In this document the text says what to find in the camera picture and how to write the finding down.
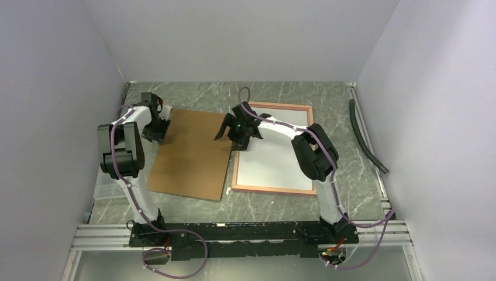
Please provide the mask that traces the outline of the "brown backing board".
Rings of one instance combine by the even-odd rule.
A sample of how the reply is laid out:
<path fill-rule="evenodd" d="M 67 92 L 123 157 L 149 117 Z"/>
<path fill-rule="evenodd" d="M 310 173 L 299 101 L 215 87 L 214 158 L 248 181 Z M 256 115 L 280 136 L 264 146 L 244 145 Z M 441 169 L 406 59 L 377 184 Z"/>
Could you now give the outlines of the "brown backing board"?
<path fill-rule="evenodd" d="M 231 151 L 226 137 L 215 140 L 224 114 L 173 109 L 147 186 L 150 191 L 220 201 Z"/>

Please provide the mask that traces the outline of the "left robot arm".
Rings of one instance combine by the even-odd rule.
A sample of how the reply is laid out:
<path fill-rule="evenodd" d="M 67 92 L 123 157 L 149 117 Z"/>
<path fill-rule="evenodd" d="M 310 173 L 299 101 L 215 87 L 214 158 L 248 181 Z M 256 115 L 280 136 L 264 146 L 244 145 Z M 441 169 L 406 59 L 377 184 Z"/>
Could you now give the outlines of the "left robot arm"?
<path fill-rule="evenodd" d="M 161 116 L 163 100 L 152 92 L 141 94 L 134 105 L 117 121 L 97 128 L 99 165 L 124 191 L 134 213 L 133 229 L 143 230 L 154 246 L 167 239 L 167 228 L 158 206 L 153 202 L 143 175 L 145 153 L 142 138 L 161 145 L 170 120 Z"/>

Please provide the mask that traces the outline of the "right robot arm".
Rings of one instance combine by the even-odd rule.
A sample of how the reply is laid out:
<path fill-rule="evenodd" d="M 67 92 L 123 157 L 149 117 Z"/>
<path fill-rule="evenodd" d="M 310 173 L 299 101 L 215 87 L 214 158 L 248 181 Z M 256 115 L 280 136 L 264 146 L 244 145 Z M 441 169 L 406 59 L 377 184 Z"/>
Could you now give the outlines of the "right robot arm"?
<path fill-rule="evenodd" d="M 312 180 L 320 206 L 320 225 L 324 240 L 335 243 L 356 224 L 345 212 L 336 183 L 339 154 L 319 124 L 310 126 L 284 122 L 270 114 L 257 114 L 243 101 L 225 114 L 214 139 L 227 136 L 233 151 L 246 151 L 252 138 L 270 137 L 289 141 L 300 171 Z"/>

